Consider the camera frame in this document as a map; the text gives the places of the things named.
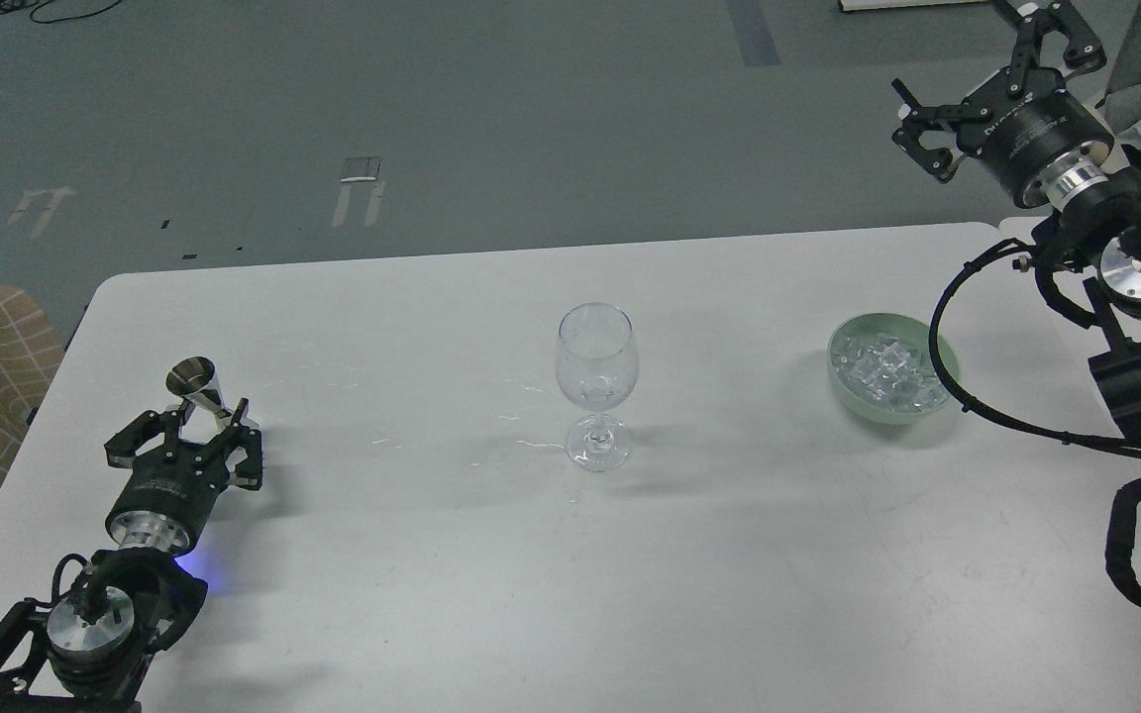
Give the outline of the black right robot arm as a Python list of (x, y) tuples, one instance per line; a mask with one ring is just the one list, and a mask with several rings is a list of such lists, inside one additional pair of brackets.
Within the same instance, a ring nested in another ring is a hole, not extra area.
[[(945, 287), (926, 333), (942, 388), (966, 412), (1014, 432), (1141, 459), (1141, 342), (1124, 334), (1119, 316), (1141, 321), (1141, 195), (1133, 177), (1104, 171), (1115, 149), (1109, 129), (1070, 94), (1066, 81), (1104, 67), (1104, 49), (1069, 1), (996, 1), (1015, 31), (1005, 67), (963, 99), (919, 103), (903, 81), (893, 143), (933, 179), (947, 183), (965, 157), (995, 177), (1015, 206), (1051, 206), (1031, 243), (1002, 240), (966, 262)], [(1031, 272), (1052, 311), (1079, 329), (1098, 329), (1106, 351), (1089, 360), (1117, 438), (1057, 432), (1023, 423), (968, 392), (939, 351), (939, 324), (958, 287), (1001, 258)]]

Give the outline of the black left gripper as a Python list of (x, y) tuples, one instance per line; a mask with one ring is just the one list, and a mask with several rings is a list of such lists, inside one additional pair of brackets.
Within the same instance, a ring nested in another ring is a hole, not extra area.
[[(107, 464), (131, 471), (105, 520), (119, 550), (191, 554), (226, 488), (262, 489), (262, 429), (249, 410), (241, 398), (205, 444), (181, 441), (185, 410), (145, 410), (104, 444)], [(157, 435), (161, 446), (140, 455)]]

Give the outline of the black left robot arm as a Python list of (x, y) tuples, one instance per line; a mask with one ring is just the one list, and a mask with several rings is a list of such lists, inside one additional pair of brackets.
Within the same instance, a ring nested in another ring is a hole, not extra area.
[(262, 436), (249, 402), (216, 410), (217, 434), (186, 441), (193, 403), (146, 411), (105, 444), (130, 478), (110, 509), (112, 550), (64, 557), (51, 595), (0, 619), (0, 712), (139, 712), (157, 654), (186, 635), (208, 583), (180, 564), (230, 487), (259, 491)]

